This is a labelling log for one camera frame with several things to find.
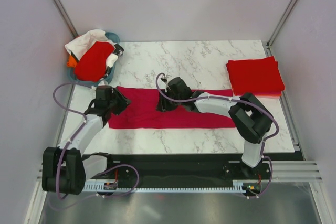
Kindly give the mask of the magenta t shirt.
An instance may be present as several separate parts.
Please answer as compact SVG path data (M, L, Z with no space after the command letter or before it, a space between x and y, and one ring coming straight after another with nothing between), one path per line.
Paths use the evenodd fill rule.
M213 113L189 112L182 106L173 111L160 112L157 89L117 87L131 104L109 120L112 129L232 129L230 117Z

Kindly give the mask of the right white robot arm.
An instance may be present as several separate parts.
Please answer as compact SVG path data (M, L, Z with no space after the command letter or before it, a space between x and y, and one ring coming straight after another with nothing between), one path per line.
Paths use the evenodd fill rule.
M159 111L172 111L183 107L189 112L208 113L232 119L237 131L245 140L242 154L241 174L248 179L259 173L258 164L262 160L263 140L274 122L273 116L251 93L241 97L214 95L205 91L192 91L180 77L169 78L164 73L156 77L165 83L158 89Z

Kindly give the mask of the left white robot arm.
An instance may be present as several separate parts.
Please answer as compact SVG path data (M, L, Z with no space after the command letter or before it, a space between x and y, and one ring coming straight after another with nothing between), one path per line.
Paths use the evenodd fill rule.
M96 87L95 94L87 109L78 112L83 119L72 134L58 146L44 150L41 179L44 191L58 196L78 195L90 178L98 174L103 178L114 175L115 165L108 161L107 154L83 158L83 153L111 117L122 113L131 101L109 85Z

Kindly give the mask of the black white garment in basket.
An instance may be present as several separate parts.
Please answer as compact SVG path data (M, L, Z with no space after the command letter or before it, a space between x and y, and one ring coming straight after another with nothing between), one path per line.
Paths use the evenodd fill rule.
M124 53L124 48L121 47L119 44L115 44L114 47L115 47L115 50L106 59L106 71L105 71L104 77L107 77L110 75L112 71L112 67L114 66L115 62Z

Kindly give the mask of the red t shirt in basket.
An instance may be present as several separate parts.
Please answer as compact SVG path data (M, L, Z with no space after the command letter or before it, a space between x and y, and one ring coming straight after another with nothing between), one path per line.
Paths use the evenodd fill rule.
M77 63L74 74L80 81L98 82L106 72L106 60L115 51L109 42L95 42Z

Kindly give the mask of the teal laundry basket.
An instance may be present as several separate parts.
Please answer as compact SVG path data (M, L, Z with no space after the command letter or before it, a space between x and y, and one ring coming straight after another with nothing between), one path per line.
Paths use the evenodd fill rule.
M116 34L114 34L114 33L106 32L106 37L108 38L107 42L109 42L109 43L111 43L113 45L119 44L119 42L120 42L119 37ZM68 69L68 76L69 76L70 81L75 82L75 83L79 83L79 84L83 84L85 86L93 86L93 85L98 84L101 81L105 81L107 83L110 83L112 81L112 78L113 78L113 74L114 74L114 70L115 70L115 64L112 67L112 71L111 71L110 75L107 76L107 77L103 76L98 82L80 81L80 80L78 80L76 78L75 74L74 74L74 69L75 68L69 68Z

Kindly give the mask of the orange garment in basket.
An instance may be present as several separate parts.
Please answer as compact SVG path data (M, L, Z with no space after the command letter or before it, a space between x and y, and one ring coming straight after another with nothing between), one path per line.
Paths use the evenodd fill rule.
M77 63L78 63L77 58L74 57L73 55L69 55L68 61L67 61L67 67L75 68Z

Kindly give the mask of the white t shirt in basket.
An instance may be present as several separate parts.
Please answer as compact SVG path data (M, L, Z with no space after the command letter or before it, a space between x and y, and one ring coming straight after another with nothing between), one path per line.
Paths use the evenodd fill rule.
M86 32L71 42L65 44L65 49L78 60L93 46L95 42L107 42L106 32L101 29L94 29Z

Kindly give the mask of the folded orange t shirt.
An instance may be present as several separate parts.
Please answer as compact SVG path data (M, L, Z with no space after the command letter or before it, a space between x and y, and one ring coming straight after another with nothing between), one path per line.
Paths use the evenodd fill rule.
M257 91L255 93L256 96L259 97L280 97L282 91Z

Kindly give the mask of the folded red t shirt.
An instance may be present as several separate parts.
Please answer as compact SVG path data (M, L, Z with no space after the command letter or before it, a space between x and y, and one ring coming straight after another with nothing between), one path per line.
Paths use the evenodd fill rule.
M226 68L235 95L285 89L278 62L273 56L263 59L230 60Z

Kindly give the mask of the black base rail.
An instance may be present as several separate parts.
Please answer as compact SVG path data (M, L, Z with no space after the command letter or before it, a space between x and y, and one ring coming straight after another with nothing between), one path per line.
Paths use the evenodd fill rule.
M268 163L250 168L240 154L109 154L107 167L111 171L95 178L116 179L124 188L222 188L271 179Z

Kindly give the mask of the left aluminium frame post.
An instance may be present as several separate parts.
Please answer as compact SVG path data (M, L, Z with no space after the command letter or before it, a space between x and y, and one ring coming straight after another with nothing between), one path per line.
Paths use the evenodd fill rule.
M65 25L67 26L68 30L70 31L71 35L73 36L73 38L78 36L78 33L76 31L76 28L73 24L73 22L71 21L70 16L68 15L64 5L62 4L61 0L52 0L52 2L54 3L58 13L60 14L60 16L62 17Z

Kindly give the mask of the aluminium frame post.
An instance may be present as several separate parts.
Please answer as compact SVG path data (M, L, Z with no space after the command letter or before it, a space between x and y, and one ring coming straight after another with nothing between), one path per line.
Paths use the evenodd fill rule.
M76 28L73 24L73 22L71 21L70 16L68 15L64 5L62 4L61 0L52 0L52 2L54 3L58 13L60 14L60 16L62 17L65 25L67 26L68 30L70 31L71 35L73 36L73 38L78 36L78 33L76 31Z
M273 30L270 38L264 42L264 46L266 49L270 50L272 45L275 43L278 35L280 34L281 30L285 26L288 18L290 17L291 13L293 12L294 8L296 7L297 3L299 0L290 0L289 3L287 4L283 14L280 17L279 22L277 23L275 29Z

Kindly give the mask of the right aluminium frame post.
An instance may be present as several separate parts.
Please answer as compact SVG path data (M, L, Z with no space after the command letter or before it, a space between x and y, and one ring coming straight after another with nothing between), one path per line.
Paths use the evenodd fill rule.
M299 0L290 0L289 3L287 4L283 14L280 17L279 22L277 23L275 29L273 30L270 38L264 42L264 46L266 49L270 50L272 45L275 43L278 35L280 34L281 30L285 26L288 18L290 17L291 13L293 12L294 8L296 7L297 3Z

